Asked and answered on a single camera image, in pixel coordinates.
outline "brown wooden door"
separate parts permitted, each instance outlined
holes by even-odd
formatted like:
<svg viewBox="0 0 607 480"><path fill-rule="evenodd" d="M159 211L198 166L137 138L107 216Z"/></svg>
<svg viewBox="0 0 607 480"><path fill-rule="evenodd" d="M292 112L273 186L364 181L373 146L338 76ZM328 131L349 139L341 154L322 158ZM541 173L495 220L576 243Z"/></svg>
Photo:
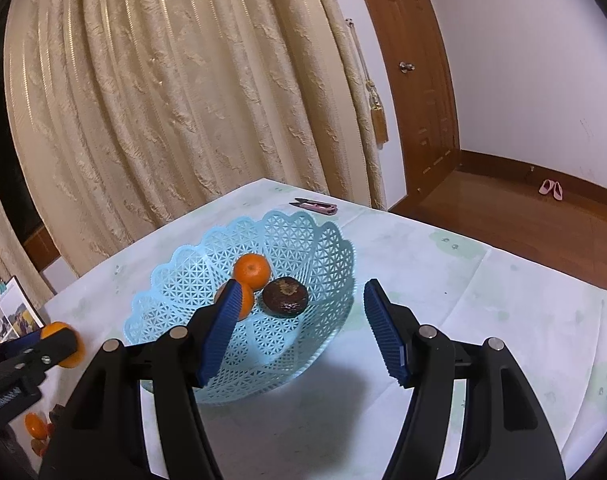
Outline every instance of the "brown wooden door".
<svg viewBox="0 0 607 480"><path fill-rule="evenodd" d="M365 2L390 80L408 205L414 205L458 164L455 95L443 39L430 0ZM415 70L403 73L401 62Z"/></svg>

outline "beige curtain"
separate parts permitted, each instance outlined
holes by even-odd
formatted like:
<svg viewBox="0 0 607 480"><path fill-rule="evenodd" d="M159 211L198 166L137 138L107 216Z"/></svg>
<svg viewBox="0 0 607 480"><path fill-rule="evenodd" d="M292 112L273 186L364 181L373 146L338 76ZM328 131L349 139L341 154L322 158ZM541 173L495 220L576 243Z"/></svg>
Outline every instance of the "beige curtain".
<svg viewBox="0 0 607 480"><path fill-rule="evenodd" d="M33 306L39 308L53 297L50 288L28 259L0 201L0 282L6 283L13 276L17 277Z"/></svg>
<svg viewBox="0 0 607 480"><path fill-rule="evenodd" d="M5 77L28 188L78 274L262 177L383 206L335 0L13 0Z"/></svg>

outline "door handle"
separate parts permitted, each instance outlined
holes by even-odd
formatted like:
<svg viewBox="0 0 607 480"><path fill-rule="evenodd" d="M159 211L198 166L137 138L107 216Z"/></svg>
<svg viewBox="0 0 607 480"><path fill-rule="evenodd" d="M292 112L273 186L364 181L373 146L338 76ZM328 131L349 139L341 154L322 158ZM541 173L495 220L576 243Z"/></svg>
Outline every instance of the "door handle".
<svg viewBox="0 0 607 480"><path fill-rule="evenodd" d="M401 63L399 63L399 68L402 73L408 73L415 70L416 67L412 63L406 63L402 61Z"/></svg>

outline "fruit basket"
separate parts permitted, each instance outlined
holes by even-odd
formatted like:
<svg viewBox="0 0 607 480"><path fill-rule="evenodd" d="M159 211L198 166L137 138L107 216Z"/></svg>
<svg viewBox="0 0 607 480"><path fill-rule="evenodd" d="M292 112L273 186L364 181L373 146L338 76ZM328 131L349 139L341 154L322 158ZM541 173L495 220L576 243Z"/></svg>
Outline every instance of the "fruit basket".
<svg viewBox="0 0 607 480"><path fill-rule="evenodd" d="M185 324L197 308L213 303L217 288L247 253L264 254L272 278L292 276L310 303L293 319L269 316L261 291L250 315L237 323L219 373L197 402L222 404L267 392L300 375L341 329L353 304L355 255L333 222L318 226L305 212L270 211L260 221L237 218L210 229L197 246L181 246L152 271L151 289L137 294L124 334L131 344L157 339Z"/></svg>

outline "slipper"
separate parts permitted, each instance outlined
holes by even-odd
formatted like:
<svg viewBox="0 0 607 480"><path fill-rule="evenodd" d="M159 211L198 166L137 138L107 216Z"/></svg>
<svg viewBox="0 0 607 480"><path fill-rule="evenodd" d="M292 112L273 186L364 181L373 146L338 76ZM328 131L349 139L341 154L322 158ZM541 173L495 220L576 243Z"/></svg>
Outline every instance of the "slipper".
<svg viewBox="0 0 607 480"><path fill-rule="evenodd" d="M561 189L561 184L558 182L554 183L554 189L552 191L552 196L554 196L555 200L563 200L563 190Z"/></svg>
<svg viewBox="0 0 607 480"><path fill-rule="evenodd" d="M541 184L541 187L539 188L539 193L541 193L542 195L547 195L553 187L554 182L547 178L543 181L543 184Z"/></svg>

